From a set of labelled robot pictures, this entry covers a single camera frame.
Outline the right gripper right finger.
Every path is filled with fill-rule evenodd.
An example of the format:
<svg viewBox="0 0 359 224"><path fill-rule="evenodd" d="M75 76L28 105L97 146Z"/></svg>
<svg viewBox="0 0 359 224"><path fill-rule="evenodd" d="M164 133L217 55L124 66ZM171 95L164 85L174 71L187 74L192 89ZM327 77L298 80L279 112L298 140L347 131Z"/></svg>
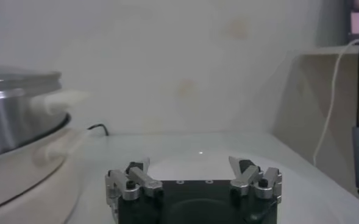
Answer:
<svg viewBox="0 0 359 224"><path fill-rule="evenodd" d="M282 201L282 173L278 168L269 167L262 171L251 160L229 156L229 163L235 178L230 187L238 191L240 197L248 196L250 191L259 200Z"/></svg>

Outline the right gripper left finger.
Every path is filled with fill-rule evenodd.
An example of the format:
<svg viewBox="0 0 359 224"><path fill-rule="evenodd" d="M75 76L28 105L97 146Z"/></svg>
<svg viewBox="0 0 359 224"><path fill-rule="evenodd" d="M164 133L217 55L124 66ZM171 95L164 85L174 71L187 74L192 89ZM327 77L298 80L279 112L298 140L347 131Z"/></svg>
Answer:
<svg viewBox="0 0 359 224"><path fill-rule="evenodd" d="M136 201L142 194L155 197L163 190L163 182L148 175L150 159L131 161L124 171L109 170L105 176L106 202L113 209L118 201Z"/></svg>

